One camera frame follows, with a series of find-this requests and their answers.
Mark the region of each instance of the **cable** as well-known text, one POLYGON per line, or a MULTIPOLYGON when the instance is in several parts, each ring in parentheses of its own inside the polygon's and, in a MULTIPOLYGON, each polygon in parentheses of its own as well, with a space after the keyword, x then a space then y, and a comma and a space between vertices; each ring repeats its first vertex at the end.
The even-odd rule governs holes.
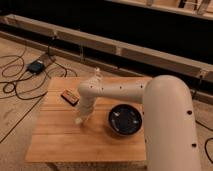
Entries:
POLYGON ((210 141, 212 141, 212 140, 213 140, 213 138, 208 138, 208 139, 205 141, 204 149, 205 149, 205 153, 206 153, 206 155, 207 155, 209 161, 213 164, 213 159, 210 157, 209 152, 208 152, 208 149, 207 149, 208 143, 209 143, 210 141))
POLYGON ((202 123, 201 123, 201 122, 199 122, 198 120, 196 120, 196 123, 197 123, 198 125, 202 126, 203 128, 206 128, 207 130, 209 130, 209 131, 213 132, 213 129, 212 129, 212 128, 210 128, 210 127, 208 127, 208 126, 206 126, 206 125, 202 124, 202 123))
POLYGON ((197 84, 197 87, 195 87, 194 93, 192 94, 192 99, 193 99, 193 100, 195 99, 195 97, 196 97, 196 95, 197 95, 197 92, 200 90, 200 85, 202 84, 202 82, 203 82, 203 76, 200 75, 200 77, 199 77, 199 82, 198 82, 198 84, 197 84))
POLYGON ((44 96, 41 96, 36 103, 19 119, 19 121, 10 129, 10 131, 0 140, 0 144, 4 142, 4 140, 11 134, 11 132, 19 125, 19 123, 24 120, 24 118, 35 108, 35 106, 42 100, 44 96))
MULTIPOLYGON (((195 88, 194 90, 194 93, 192 94, 192 99, 194 100, 196 95, 197 95, 197 92, 199 91, 200 89, 200 85, 202 84, 202 81, 203 81, 203 76, 201 75, 200 76, 200 79, 199 79, 199 82, 197 84, 197 87, 195 88)), ((198 121, 197 119, 195 120, 196 124, 202 126, 203 128, 207 129, 208 131, 211 131, 213 132, 213 129, 204 125, 203 123, 201 123, 200 121, 198 121)), ((208 158, 208 160, 211 162, 211 164, 213 164, 213 159, 211 159, 210 155, 209 155, 209 152, 208 152, 208 148, 207 148, 207 145, 210 141, 213 140, 213 137, 212 138, 208 138, 206 141, 205 141, 205 144, 204 144, 204 150, 205 150, 205 153, 206 153, 206 156, 208 158)))
POLYGON ((78 74, 77 74, 77 72, 76 72, 75 70, 70 69, 70 68, 66 68, 65 66, 63 66, 63 65, 61 65, 61 64, 59 64, 59 63, 57 63, 57 62, 55 62, 55 61, 51 58, 51 56, 53 56, 53 55, 50 53, 50 43, 49 43, 49 45, 47 46, 47 55, 49 56, 49 59, 50 59, 53 63, 55 63, 56 65, 58 65, 59 67, 61 67, 61 68, 65 71, 64 77, 67 76, 68 71, 72 72, 72 73, 75 75, 75 77, 78 76, 78 74))

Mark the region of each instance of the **brown object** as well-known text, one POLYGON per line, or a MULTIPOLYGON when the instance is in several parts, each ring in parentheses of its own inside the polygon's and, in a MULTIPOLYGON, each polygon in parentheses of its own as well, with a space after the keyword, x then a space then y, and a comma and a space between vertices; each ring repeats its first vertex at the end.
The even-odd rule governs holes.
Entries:
POLYGON ((64 90, 61 94, 61 97, 70 103, 72 106, 75 106, 78 103, 78 97, 76 97, 71 91, 64 90))
MULTIPOLYGON (((27 162, 108 162, 144 161, 143 128, 132 136, 121 137, 108 125, 109 111, 127 103, 141 111, 141 105, 107 98, 98 98, 95 111, 82 126, 75 124, 76 107, 61 97, 63 90, 77 93, 80 81, 87 78, 53 78, 41 107, 32 135, 27 162)), ((110 77, 106 82, 147 80, 141 77, 110 77)))

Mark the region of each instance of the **black cable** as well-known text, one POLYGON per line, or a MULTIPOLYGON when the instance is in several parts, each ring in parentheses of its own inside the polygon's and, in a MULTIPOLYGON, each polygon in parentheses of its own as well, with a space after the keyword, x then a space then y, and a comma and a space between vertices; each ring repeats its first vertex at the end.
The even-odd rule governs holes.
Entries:
MULTIPOLYGON (((42 83, 38 87, 36 87, 36 88, 34 88, 32 90, 28 90, 28 92, 35 91, 35 90, 39 89, 41 86, 43 86, 43 84, 46 81, 46 78, 47 78, 47 76, 44 77, 44 80, 42 81, 42 83)), ((42 93, 42 94, 34 96, 34 97, 24 98, 24 97, 20 96, 20 93, 18 93, 18 91, 17 91, 17 85, 18 85, 18 83, 14 87, 14 92, 15 92, 16 97, 18 99, 20 99, 20 100, 33 100, 33 99, 37 99, 37 98, 43 97, 43 96, 45 96, 47 94, 47 92, 45 92, 45 93, 42 93)))
POLYGON ((213 164, 213 159, 210 157, 209 155, 209 152, 208 152, 208 149, 207 149, 207 145, 210 141, 212 141, 213 138, 208 138, 206 141, 205 141, 205 144, 204 144, 204 149, 205 149, 205 153, 206 153, 206 156, 208 157, 209 161, 213 164))
POLYGON ((10 129, 10 131, 0 140, 0 144, 11 134, 11 132, 19 125, 19 123, 35 108, 35 106, 42 100, 44 96, 41 96, 36 103, 19 119, 19 121, 10 129))
MULTIPOLYGON (((199 79, 199 82, 197 84, 197 87, 195 88, 194 90, 194 93, 192 94, 192 99, 194 100, 196 95, 197 95, 197 92, 199 91, 200 89, 200 85, 202 84, 202 81, 203 81, 203 76, 200 76, 200 79, 199 79)), ((197 119, 195 120, 196 124, 202 126, 203 128, 207 129, 208 131, 211 131, 213 132, 213 129, 204 125, 203 123, 201 123, 200 121, 198 121, 197 119)), ((207 148, 207 145, 209 143, 209 141, 212 141, 213 140, 213 137, 212 138, 208 138, 206 141, 205 141, 205 144, 204 144, 204 150, 205 150, 205 153, 206 153, 206 156, 208 158, 208 160, 211 162, 211 164, 213 164, 213 160, 211 159, 210 155, 209 155, 209 152, 208 152, 208 148, 207 148)))
POLYGON ((64 77, 67 76, 68 71, 72 72, 72 73, 75 75, 75 77, 78 76, 78 74, 77 74, 77 72, 76 72, 75 70, 70 69, 70 68, 66 68, 65 66, 63 66, 63 65, 61 65, 61 64, 59 64, 59 63, 57 63, 57 62, 55 62, 55 61, 51 58, 51 56, 53 56, 53 55, 50 53, 50 43, 49 43, 49 45, 47 46, 47 55, 49 56, 49 59, 50 59, 53 63, 55 63, 56 65, 58 65, 59 67, 61 67, 61 68, 65 71, 64 77))
POLYGON ((199 77, 199 82, 198 82, 198 84, 197 84, 197 87, 195 87, 194 93, 192 94, 192 99, 193 99, 193 100, 195 99, 195 97, 196 97, 196 95, 197 95, 197 92, 200 90, 200 85, 202 84, 202 82, 203 82, 203 76, 201 75, 201 76, 199 77))
POLYGON ((194 10, 197 10, 197 4, 198 4, 198 0, 195 0, 195 6, 194 6, 194 10))
POLYGON ((196 123, 197 123, 198 125, 202 126, 203 128, 206 128, 207 130, 209 130, 209 131, 213 132, 213 129, 212 129, 212 128, 210 128, 210 127, 208 127, 208 126, 206 126, 206 125, 202 124, 202 123, 201 123, 201 122, 199 122, 198 120, 196 120, 196 123))

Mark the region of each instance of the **floor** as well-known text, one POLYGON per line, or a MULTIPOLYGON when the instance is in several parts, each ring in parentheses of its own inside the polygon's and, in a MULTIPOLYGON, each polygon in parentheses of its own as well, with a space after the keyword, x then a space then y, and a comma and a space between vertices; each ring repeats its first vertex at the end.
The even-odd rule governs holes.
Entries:
MULTIPOLYGON (((23 52, 23 45, 5 40, 0 38, 0 56, 3 55, 13 55, 21 54, 23 52)), ((27 63, 30 63, 34 59, 38 58, 43 52, 27 48, 26 54, 24 55, 24 60, 27 63)), ((93 74, 93 68, 85 66, 80 63, 76 63, 67 59, 56 57, 57 62, 61 63, 66 67, 74 69, 78 76, 90 76, 93 74)), ((2 59, 0 57, 0 66, 11 61, 11 58, 2 59)), ((18 61, 16 66, 8 69, 5 74, 13 74, 18 68, 18 61)), ((51 65, 49 69, 54 68, 55 64, 51 65)), ((56 69, 54 72, 51 72, 51 76, 60 76, 62 70, 56 69)), ((116 76, 113 73, 107 73, 103 71, 104 76, 116 76)), ((29 90, 33 87, 36 87, 44 79, 45 74, 37 76, 35 79, 20 83, 19 91, 29 90)), ((13 80, 16 77, 6 79, 0 75, 0 81, 9 81, 13 80)), ((36 96, 41 94, 47 89, 49 80, 46 80, 44 86, 39 90, 23 94, 24 97, 36 96)), ((0 85, 0 98, 5 97, 6 95, 2 92, 2 85, 0 85)), ((10 129, 18 122, 18 120, 32 107, 36 100, 30 101, 21 101, 16 97, 8 98, 1 100, 0 99, 0 140, 10 131, 10 129)), ((30 143, 31 133, 36 123, 36 119, 39 113, 39 108, 42 102, 40 102, 25 118, 21 121, 18 126, 11 132, 11 134, 0 144, 0 170, 2 171, 34 171, 34 170, 50 170, 45 164, 29 164, 24 161, 25 154, 30 143)), ((194 101, 196 118, 213 128, 213 106, 201 103, 199 101, 194 101)), ((199 147, 200 147, 200 156, 201 164, 203 171, 212 171, 213 165, 208 161, 204 153, 204 142, 207 138, 213 137, 212 132, 208 132, 205 128, 197 126, 198 138, 199 138, 199 147)), ((210 142, 208 145, 209 153, 213 157, 213 142, 210 142)), ((60 170, 71 170, 71 171, 83 171, 83 170, 112 170, 112 171, 128 171, 128 170, 145 170, 144 164, 140 162, 135 163, 59 163, 60 170)))

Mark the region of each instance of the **table leg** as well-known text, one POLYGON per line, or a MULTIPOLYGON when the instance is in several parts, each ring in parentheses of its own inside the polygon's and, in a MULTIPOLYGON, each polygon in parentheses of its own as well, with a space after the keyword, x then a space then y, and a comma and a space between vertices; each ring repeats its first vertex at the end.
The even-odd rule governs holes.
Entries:
POLYGON ((46 163, 46 165, 52 170, 52 171, 60 171, 58 167, 54 163, 46 163))

